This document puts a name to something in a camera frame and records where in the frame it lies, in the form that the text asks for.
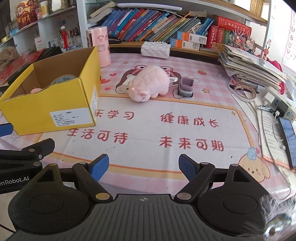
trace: pink cylindrical container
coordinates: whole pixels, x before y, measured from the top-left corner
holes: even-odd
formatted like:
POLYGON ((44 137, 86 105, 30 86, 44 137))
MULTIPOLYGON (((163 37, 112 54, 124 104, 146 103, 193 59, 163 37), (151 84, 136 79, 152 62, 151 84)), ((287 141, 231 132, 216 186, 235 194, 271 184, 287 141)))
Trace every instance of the pink cylindrical container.
POLYGON ((101 68, 111 64, 108 31, 106 26, 95 27, 86 31, 88 47, 97 46, 101 68))

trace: blue gripper pad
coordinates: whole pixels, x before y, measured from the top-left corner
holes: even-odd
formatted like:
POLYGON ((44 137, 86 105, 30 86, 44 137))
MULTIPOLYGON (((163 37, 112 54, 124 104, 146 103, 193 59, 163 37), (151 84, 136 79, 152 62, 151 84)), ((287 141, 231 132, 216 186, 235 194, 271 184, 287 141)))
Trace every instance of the blue gripper pad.
POLYGON ((0 137, 10 135, 13 132, 13 125, 5 123, 0 125, 0 137))
POLYGON ((100 155, 88 164, 89 174, 98 182, 109 168, 109 157, 107 154, 100 155))
POLYGON ((184 176, 191 181, 197 174, 197 169, 199 169, 199 165, 192 160, 189 156, 185 154, 181 154, 179 156, 179 169, 184 174, 184 176))

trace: tape roll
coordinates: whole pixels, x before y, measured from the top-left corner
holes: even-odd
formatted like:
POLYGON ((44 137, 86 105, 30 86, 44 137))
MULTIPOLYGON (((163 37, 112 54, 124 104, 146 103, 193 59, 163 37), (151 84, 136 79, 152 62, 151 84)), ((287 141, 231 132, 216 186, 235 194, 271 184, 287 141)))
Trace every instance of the tape roll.
POLYGON ((230 90, 230 92, 232 94, 234 94, 237 98, 239 98, 243 102, 253 102, 253 101, 255 101, 255 99, 257 97, 256 91, 253 88, 251 88, 250 86, 247 86, 247 85, 237 85, 234 88, 234 90, 228 85, 228 88, 229 88, 229 90, 230 90), (241 96, 239 93, 237 93, 237 90, 239 90, 239 89, 241 89, 241 90, 248 89, 249 91, 251 91, 253 98, 249 99, 249 98, 241 96))

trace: cable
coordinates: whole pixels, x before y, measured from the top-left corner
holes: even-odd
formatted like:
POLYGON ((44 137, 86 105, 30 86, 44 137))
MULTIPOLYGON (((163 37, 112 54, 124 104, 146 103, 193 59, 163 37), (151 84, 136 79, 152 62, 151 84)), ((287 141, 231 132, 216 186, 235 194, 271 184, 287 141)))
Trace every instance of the cable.
POLYGON ((281 176, 284 178, 284 180, 286 181, 286 183, 288 184, 288 187, 290 189, 290 192, 289 194, 285 197, 285 198, 280 198, 280 200, 285 200, 288 196, 290 196, 291 192, 292 192, 292 187, 291 187, 291 184, 289 182, 289 180, 287 179, 286 175, 284 175, 281 170, 279 169, 278 165, 276 164, 275 160, 274 160, 274 157, 272 156, 272 153, 271 153, 271 150, 270 150, 270 147, 268 145, 268 142, 267 142, 267 138, 266 138, 266 135, 265 135, 265 131, 264 131, 264 121, 263 121, 263 110, 261 111, 261 120, 262 120, 262 129, 263 129, 263 136, 264 136, 264 140, 266 142, 266 145, 267 145, 267 148, 268 148, 268 151, 269 151, 269 154, 272 158, 272 161, 274 163, 274 166, 276 168, 276 170, 281 174, 281 176))
MULTIPOLYGON (((275 113, 275 116, 274 116, 274 119, 275 119, 275 122, 273 123, 273 125, 272 125, 272 131, 273 131, 273 133, 274 133, 274 127, 275 127, 275 125, 279 125, 279 123, 277 122, 277 117, 279 116, 279 111, 277 110, 275 113)), ((283 141, 284 139, 282 138, 282 139, 279 139, 275 134, 274 134, 274 138, 278 141, 278 142, 281 142, 281 141, 283 141)))
POLYGON ((11 230, 11 229, 9 229, 9 228, 3 226, 2 224, 0 224, 0 227, 6 229, 7 231, 9 231, 9 232, 11 232, 11 233, 15 233, 15 231, 13 231, 13 230, 11 230))

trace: alphabet poster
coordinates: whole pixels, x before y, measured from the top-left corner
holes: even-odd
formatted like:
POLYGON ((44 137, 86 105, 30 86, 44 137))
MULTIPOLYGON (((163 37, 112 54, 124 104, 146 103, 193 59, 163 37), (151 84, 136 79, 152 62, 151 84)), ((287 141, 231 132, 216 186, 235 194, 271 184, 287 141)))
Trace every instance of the alphabet poster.
POLYGON ((296 13, 292 10, 291 26, 285 54, 283 57, 283 65, 296 72, 296 13))

